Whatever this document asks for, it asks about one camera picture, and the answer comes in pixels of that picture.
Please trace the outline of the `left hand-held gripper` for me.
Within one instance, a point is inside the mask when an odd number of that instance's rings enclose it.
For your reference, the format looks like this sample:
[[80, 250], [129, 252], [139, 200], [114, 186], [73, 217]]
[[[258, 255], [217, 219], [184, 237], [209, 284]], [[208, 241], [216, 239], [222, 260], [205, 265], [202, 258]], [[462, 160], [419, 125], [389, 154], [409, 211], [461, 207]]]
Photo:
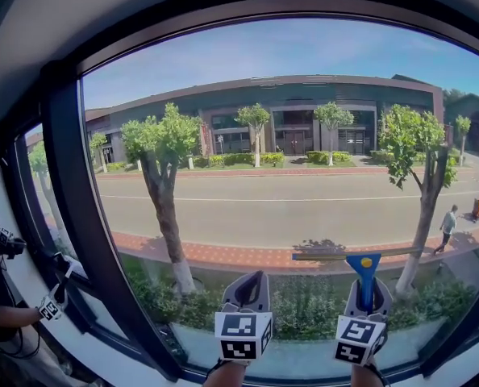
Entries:
[[260, 359], [273, 336], [273, 313], [268, 312], [268, 275], [255, 271], [239, 277], [225, 289], [223, 303], [223, 308], [215, 313], [219, 358], [228, 361]]

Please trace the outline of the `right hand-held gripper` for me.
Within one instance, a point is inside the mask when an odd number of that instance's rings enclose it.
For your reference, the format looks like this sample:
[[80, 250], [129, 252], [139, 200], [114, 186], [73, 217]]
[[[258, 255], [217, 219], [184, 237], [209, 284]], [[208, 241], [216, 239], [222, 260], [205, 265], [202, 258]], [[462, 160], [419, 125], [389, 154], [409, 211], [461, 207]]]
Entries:
[[336, 360], [366, 365], [386, 343], [387, 316], [393, 305], [393, 296], [387, 285], [377, 277], [374, 278], [373, 290], [373, 314], [360, 316], [360, 281], [356, 279], [352, 283], [344, 309], [346, 316], [340, 315], [337, 321]]

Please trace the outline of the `blue squeegee with brass blade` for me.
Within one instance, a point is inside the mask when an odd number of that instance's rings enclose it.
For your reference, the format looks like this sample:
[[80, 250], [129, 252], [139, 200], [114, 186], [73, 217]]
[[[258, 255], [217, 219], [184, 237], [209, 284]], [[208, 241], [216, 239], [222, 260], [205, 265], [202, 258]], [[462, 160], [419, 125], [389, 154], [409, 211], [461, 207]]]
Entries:
[[384, 250], [383, 252], [347, 252], [343, 254], [294, 253], [292, 260], [296, 261], [332, 261], [345, 260], [357, 273], [360, 281], [360, 315], [373, 314], [373, 288], [377, 266], [384, 256], [400, 256], [414, 254], [417, 248], [402, 248]]

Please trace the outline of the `large window glass pane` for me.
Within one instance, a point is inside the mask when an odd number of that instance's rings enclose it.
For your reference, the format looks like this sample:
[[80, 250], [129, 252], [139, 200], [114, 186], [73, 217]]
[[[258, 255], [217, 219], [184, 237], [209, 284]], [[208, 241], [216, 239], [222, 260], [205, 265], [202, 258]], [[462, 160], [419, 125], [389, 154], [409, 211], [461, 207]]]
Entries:
[[[417, 31], [347, 19], [261, 19], [181, 35], [141, 48], [80, 80], [85, 136], [88, 109], [197, 85], [291, 75], [391, 78], [401, 75], [441, 88], [444, 107], [479, 96], [479, 57]], [[395, 287], [410, 254], [384, 256], [376, 277], [394, 297], [389, 340], [380, 369], [428, 372], [434, 357], [479, 313], [479, 152], [464, 149], [471, 121], [444, 121], [457, 175], [438, 196], [429, 236], [411, 284]], [[244, 274], [269, 277], [273, 336], [248, 370], [260, 381], [336, 381], [347, 364], [333, 357], [338, 317], [358, 278], [345, 260], [296, 261], [294, 253], [343, 254], [412, 248], [420, 191], [389, 182], [373, 152], [316, 164], [286, 156], [253, 168], [179, 168], [174, 190], [182, 249], [196, 291], [181, 296], [140, 164], [102, 166], [91, 151], [96, 191], [127, 282], [162, 343], [181, 365], [198, 372], [219, 354], [215, 313], [226, 287]], [[443, 252], [440, 226], [452, 205], [456, 228]]]

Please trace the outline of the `person's right forearm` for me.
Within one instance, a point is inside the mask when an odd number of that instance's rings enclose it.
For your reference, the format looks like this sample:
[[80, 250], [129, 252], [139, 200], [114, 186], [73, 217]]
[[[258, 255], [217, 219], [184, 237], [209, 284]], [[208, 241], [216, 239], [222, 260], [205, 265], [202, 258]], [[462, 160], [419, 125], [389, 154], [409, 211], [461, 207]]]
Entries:
[[353, 365], [351, 387], [385, 387], [385, 381], [374, 363]]

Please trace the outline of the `person's left forearm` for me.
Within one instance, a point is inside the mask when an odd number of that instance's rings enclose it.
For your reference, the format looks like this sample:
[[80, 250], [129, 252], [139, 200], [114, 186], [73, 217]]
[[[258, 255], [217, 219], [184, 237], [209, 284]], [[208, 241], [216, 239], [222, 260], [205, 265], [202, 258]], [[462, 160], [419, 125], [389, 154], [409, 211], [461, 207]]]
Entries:
[[249, 363], [220, 360], [207, 374], [202, 387], [243, 387]]

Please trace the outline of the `leaning roadside tree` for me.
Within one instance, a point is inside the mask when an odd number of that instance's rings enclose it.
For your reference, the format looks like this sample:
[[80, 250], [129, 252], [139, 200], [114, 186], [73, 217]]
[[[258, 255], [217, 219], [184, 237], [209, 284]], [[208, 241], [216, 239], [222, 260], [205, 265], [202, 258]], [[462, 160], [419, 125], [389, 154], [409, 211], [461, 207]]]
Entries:
[[181, 114], [176, 104], [168, 102], [162, 118], [150, 115], [121, 128], [127, 159], [140, 163], [181, 296], [195, 292], [196, 286], [182, 249], [174, 190], [180, 165], [198, 146], [200, 126], [198, 117]]

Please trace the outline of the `narrow window glass pane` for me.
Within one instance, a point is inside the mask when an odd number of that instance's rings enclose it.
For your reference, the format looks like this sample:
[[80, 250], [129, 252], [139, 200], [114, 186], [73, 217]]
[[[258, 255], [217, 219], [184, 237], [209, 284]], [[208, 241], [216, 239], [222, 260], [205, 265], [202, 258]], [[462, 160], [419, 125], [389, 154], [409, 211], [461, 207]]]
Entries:
[[27, 159], [32, 180], [39, 200], [40, 209], [48, 227], [57, 252], [63, 253], [69, 260], [79, 261], [57, 204], [50, 177], [42, 125], [31, 129], [25, 135]]
[[79, 289], [78, 291], [80, 292], [84, 303], [88, 306], [92, 316], [94, 317], [96, 327], [120, 342], [129, 343], [130, 339], [123, 332], [119, 324], [114, 320], [103, 302], [93, 295], [83, 291], [82, 289]]

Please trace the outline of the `row of small street trees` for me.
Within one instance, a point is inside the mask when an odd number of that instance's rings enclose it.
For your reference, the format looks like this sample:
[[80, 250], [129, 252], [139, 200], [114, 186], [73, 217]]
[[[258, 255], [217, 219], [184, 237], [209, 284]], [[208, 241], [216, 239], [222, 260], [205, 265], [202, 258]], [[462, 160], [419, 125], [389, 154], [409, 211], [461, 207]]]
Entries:
[[165, 94], [88, 109], [85, 125], [93, 157], [108, 167], [145, 164], [160, 174], [193, 166], [277, 165], [303, 155], [316, 164], [349, 161], [373, 152], [393, 183], [414, 178], [450, 185], [458, 160], [443, 113], [428, 110], [429, 92], [390, 103], [387, 89], [341, 102], [326, 96], [295, 98], [258, 89]]

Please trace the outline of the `long dark grey building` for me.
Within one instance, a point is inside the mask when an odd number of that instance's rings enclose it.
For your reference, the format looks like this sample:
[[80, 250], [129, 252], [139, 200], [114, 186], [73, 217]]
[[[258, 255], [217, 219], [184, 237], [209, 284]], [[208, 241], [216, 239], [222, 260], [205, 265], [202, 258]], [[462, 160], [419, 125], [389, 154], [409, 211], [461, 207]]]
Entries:
[[444, 119], [441, 88], [408, 77], [291, 75], [197, 85], [87, 110], [86, 130], [106, 137], [107, 162], [123, 161], [122, 125], [161, 118], [168, 102], [202, 120], [197, 152], [204, 156], [256, 149], [287, 156], [328, 149], [366, 155], [378, 148], [381, 118], [395, 104]]

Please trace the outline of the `small grey gabled building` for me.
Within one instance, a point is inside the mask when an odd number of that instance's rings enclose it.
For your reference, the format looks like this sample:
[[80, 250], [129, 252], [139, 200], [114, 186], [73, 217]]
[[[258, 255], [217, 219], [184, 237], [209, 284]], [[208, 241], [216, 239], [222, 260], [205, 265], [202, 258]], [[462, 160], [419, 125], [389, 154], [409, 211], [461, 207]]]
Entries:
[[456, 118], [459, 115], [471, 121], [464, 149], [479, 152], [479, 96], [466, 94], [444, 107], [444, 121], [446, 123], [455, 127]]

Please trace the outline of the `black window frame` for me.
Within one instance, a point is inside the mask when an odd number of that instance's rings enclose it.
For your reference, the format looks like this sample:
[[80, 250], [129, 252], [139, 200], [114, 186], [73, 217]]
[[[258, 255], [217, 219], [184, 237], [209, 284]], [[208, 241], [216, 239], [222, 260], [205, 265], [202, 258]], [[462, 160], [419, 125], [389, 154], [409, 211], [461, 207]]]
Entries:
[[63, 38], [58, 50], [38, 63], [33, 83], [0, 121], [0, 150], [10, 162], [4, 181], [12, 201], [23, 197], [24, 174], [11, 140], [26, 125], [42, 122], [61, 213], [97, 295], [140, 345], [150, 385], [198, 387], [203, 375], [170, 355], [119, 266], [85, 154], [80, 77], [145, 44], [244, 20], [306, 14], [423, 31], [479, 56], [479, 0], [123, 0]]

